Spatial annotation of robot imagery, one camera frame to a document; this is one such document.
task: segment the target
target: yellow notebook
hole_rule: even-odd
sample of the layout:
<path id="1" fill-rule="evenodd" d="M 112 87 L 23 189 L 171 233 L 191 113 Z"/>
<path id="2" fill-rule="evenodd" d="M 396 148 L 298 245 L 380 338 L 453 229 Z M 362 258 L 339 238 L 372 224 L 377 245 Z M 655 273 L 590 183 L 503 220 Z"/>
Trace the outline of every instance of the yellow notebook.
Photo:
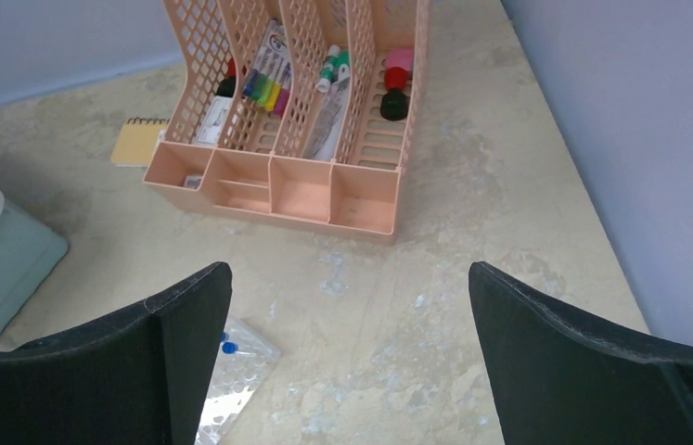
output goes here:
<path id="1" fill-rule="evenodd" d="M 122 126 L 111 162 L 119 166 L 146 167 L 169 126 L 167 119 L 131 118 Z"/>

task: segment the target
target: concrete table surface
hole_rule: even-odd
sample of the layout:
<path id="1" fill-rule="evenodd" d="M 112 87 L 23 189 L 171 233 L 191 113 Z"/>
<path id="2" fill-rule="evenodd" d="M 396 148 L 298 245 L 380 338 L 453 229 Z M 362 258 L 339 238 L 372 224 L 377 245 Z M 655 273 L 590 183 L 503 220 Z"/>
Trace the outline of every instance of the concrete table surface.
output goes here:
<path id="1" fill-rule="evenodd" d="M 392 248 L 184 214 L 111 165 L 125 119 L 171 114 L 181 67 L 1 107 L 0 189 L 71 242 L 3 338 L 227 261 L 231 315 L 283 357 L 224 444 L 501 443 L 473 261 L 646 327 L 500 2 L 433 2 L 429 69 Z"/>

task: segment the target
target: plastic basket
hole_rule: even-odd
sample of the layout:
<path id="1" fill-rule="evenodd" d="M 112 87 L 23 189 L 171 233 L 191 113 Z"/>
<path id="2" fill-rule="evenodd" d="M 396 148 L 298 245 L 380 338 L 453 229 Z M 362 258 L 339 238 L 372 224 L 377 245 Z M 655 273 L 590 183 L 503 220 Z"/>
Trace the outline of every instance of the plastic basket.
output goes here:
<path id="1" fill-rule="evenodd" d="M 187 80 L 145 183 L 185 211 L 392 244 L 398 194 L 423 93 L 429 0 L 164 0 L 185 56 Z M 291 58 L 282 119 L 239 93 L 215 146 L 193 145 L 229 58 L 250 67 L 270 18 Z M 322 95 L 315 90 L 330 45 L 348 47 L 351 89 L 329 162 L 302 158 Z M 384 58 L 414 47 L 403 121 L 379 116 Z M 246 79 L 237 69 L 237 91 Z M 198 188 L 185 188 L 200 174 Z"/>

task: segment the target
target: pink eraser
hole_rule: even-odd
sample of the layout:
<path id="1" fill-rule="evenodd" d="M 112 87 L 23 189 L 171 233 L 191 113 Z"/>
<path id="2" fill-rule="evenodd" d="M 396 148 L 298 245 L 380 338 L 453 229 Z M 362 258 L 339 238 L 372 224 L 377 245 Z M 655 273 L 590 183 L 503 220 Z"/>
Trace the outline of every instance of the pink eraser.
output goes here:
<path id="1" fill-rule="evenodd" d="M 415 48 L 393 49 L 384 59 L 384 68 L 390 69 L 400 67 L 411 71 L 412 63 L 415 61 Z"/>

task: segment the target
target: marker set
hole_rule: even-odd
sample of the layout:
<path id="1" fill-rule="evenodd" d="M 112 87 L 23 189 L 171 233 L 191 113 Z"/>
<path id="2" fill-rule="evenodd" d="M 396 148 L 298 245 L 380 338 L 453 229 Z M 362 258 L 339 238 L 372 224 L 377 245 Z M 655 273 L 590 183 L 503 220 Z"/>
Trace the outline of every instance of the marker set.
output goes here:
<path id="1" fill-rule="evenodd" d="M 289 102 L 290 88 L 291 63 L 286 36 L 283 26 L 272 19 L 248 73 L 242 95 L 256 102 L 259 107 L 283 116 Z"/>

